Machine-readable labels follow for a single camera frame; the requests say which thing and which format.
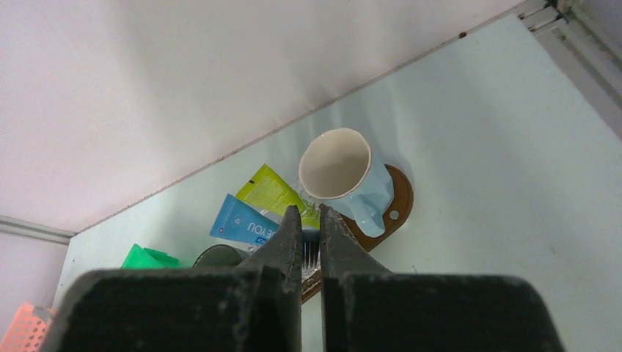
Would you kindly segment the light blue mug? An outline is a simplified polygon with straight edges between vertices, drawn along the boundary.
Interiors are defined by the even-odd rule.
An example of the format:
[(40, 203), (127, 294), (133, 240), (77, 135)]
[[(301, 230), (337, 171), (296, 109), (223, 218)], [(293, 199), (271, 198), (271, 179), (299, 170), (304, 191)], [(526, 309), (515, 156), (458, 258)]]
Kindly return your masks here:
[(383, 215), (395, 197), (392, 178), (358, 131), (337, 128), (316, 137), (299, 162), (304, 190), (356, 222), (364, 235), (386, 231)]

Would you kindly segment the green bin at back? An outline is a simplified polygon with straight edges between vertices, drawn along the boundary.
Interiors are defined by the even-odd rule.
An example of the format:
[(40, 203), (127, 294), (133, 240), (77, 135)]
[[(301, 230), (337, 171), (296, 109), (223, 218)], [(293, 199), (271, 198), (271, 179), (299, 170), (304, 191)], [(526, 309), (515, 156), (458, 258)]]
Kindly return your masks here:
[(165, 252), (141, 247), (136, 243), (130, 248), (121, 265), (121, 269), (161, 269), (179, 267), (179, 259), (171, 257)]

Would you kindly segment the black mug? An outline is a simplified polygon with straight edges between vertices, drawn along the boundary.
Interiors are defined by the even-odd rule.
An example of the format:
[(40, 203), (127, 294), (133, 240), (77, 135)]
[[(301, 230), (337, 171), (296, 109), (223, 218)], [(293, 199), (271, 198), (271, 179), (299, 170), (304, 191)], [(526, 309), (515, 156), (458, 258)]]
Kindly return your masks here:
[(250, 253), (227, 244), (216, 244), (206, 249), (194, 262), (193, 268), (236, 267), (250, 257)]

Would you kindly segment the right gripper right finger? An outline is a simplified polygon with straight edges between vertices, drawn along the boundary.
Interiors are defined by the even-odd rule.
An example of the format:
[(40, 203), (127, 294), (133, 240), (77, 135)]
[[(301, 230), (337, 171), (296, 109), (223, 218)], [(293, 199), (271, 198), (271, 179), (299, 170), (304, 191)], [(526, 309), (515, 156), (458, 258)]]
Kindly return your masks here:
[(326, 351), (563, 351), (549, 310), (517, 276), (398, 274), (321, 207)]

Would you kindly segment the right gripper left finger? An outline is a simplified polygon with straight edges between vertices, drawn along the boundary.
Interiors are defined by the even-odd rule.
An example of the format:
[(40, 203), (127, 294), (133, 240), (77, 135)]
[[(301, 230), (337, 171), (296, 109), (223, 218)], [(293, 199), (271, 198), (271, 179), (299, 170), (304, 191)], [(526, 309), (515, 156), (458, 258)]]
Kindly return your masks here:
[(300, 351), (301, 216), (234, 267), (102, 269), (80, 276), (43, 351)]

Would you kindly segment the clear acrylic holder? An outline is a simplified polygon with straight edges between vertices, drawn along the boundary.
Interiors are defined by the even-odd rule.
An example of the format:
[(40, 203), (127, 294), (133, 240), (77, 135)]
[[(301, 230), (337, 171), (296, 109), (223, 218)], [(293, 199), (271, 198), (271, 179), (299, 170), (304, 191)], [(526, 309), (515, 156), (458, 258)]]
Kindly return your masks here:
[(301, 199), (298, 211), (294, 214), (285, 212), (279, 221), (277, 232), (251, 256), (243, 261), (244, 265), (267, 265), (287, 273), (287, 264), (299, 259), (301, 281), (310, 281), (320, 271), (319, 249), (319, 207), (317, 201), (304, 189), (299, 180), (290, 187)]

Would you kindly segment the pink perforated basket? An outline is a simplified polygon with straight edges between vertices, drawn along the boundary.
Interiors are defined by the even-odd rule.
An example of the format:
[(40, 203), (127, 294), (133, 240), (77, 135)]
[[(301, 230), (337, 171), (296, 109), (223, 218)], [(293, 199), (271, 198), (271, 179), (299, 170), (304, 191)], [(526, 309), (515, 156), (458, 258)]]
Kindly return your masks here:
[(23, 303), (1, 341), (1, 351), (40, 351), (54, 313), (51, 308)]

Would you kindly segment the brown wooden oval tray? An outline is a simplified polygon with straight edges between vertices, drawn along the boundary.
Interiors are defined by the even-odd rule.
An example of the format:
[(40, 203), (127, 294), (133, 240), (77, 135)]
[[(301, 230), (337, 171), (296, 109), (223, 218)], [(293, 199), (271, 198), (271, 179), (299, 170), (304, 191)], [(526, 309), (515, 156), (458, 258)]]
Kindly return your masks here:
[[(384, 212), (382, 219), (385, 231), (377, 238), (366, 236), (353, 219), (340, 214), (341, 219), (349, 230), (349, 235), (362, 246), (366, 252), (371, 252), (380, 243), (384, 242), (408, 219), (414, 205), (414, 189), (407, 176), (397, 167), (386, 164), (385, 167), (392, 178), (394, 190), (398, 195)], [(304, 304), (321, 291), (321, 261), (319, 242), (306, 241), (304, 244), (304, 264), (301, 302)]]

